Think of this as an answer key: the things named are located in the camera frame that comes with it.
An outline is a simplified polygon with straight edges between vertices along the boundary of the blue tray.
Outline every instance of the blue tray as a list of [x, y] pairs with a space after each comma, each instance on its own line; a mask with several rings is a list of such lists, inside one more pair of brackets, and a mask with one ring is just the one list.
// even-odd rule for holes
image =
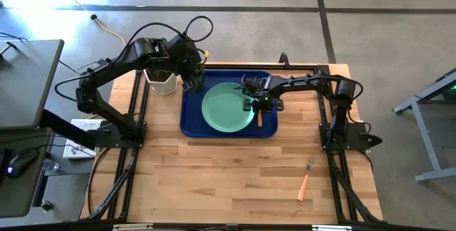
[[205, 71], [203, 92], [184, 93], [182, 96], [182, 110], [180, 113], [180, 130], [191, 138], [268, 138], [277, 131], [277, 110], [262, 113], [263, 126], [257, 125], [257, 114], [251, 123], [240, 131], [224, 133], [215, 130], [206, 123], [202, 116], [201, 104], [204, 95], [220, 83], [241, 83], [241, 77], [264, 78], [269, 76], [265, 71]]

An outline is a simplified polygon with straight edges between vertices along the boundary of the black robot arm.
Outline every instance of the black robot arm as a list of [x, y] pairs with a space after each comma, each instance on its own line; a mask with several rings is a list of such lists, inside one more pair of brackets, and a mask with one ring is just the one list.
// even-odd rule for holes
[[122, 114], [105, 102], [97, 88], [132, 70], [165, 71], [181, 75], [185, 91], [200, 86], [204, 67], [195, 43], [176, 35], [165, 38], [139, 38], [128, 44], [114, 60], [105, 59], [97, 68], [82, 73], [76, 89], [78, 110], [98, 114], [114, 124], [120, 133], [135, 130], [131, 114]]
[[[333, 92], [328, 86], [328, 82], [337, 83]], [[362, 93], [362, 86], [359, 82], [340, 75], [326, 75], [318, 72], [314, 76], [302, 76], [283, 78], [281, 76], [269, 76], [262, 78], [258, 83], [252, 80], [242, 79], [243, 93], [252, 97], [252, 101], [244, 101], [244, 110], [255, 112], [269, 112], [274, 107], [278, 111], [284, 109], [284, 102], [280, 99], [281, 95], [292, 91], [318, 91], [330, 102], [336, 105], [336, 114], [332, 117], [329, 127], [327, 128], [328, 144], [342, 145], [347, 142], [349, 137], [347, 113], [351, 109], [353, 100]], [[361, 91], [355, 96], [356, 85], [359, 85]], [[378, 137], [367, 135], [369, 147], [381, 143]]]

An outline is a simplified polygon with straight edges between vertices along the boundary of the computer mouse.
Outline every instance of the computer mouse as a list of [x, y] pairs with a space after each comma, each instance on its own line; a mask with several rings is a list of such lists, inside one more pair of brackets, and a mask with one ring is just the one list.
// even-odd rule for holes
[[6, 176], [19, 178], [27, 170], [27, 167], [36, 159], [38, 151], [36, 148], [26, 148], [14, 156], [6, 167]]

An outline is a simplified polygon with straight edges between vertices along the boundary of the light green plate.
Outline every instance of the light green plate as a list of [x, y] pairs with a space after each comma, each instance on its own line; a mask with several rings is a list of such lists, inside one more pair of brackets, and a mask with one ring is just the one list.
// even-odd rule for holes
[[211, 88], [202, 99], [201, 111], [207, 124], [218, 131], [232, 133], [239, 131], [252, 121], [255, 113], [242, 110], [242, 101], [250, 98], [239, 84], [221, 83]]

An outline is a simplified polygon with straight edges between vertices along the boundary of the gray floor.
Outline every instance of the gray floor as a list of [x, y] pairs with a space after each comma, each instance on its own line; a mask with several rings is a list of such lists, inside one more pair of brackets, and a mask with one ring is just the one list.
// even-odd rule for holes
[[[30, 39], [63, 39], [62, 61], [74, 68], [114, 56], [121, 49], [116, 37], [98, 28], [84, 11], [49, 7], [71, 0], [4, 0], [14, 9], [0, 9], [0, 30]], [[84, 4], [148, 6], [286, 6], [316, 7], [316, 0], [80, 0]], [[325, 0], [333, 8], [456, 8], [455, 0]], [[99, 11], [99, 19], [125, 38], [142, 24], [164, 21], [179, 29], [198, 14], [208, 15], [215, 30], [201, 47], [209, 61], [275, 62], [282, 51], [295, 63], [327, 63], [318, 13], [232, 13]], [[365, 86], [358, 99], [364, 121], [384, 139], [372, 150], [375, 182], [384, 218], [395, 224], [453, 230], [456, 226], [456, 178], [415, 183], [414, 174], [431, 170], [430, 161], [411, 113], [391, 111], [412, 94], [455, 67], [456, 15], [329, 14], [337, 63], [347, 63], [353, 78]], [[191, 36], [205, 31], [195, 25]], [[151, 28], [141, 36], [171, 37]], [[54, 82], [73, 77], [59, 66]], [[75, 84], [64, 93], [72, 94]], [[109, 96], [110, 86], [103, 88]], [[46, 107], [66, 119], [83, 118], [74, 103], [51, 92]], [[0, 220], [1, 226], [61, 222], [77, 218], [87, 175], [52, 177], [45, 197], [56, 205], [47, 214], [32, 210], [24, 218]]]

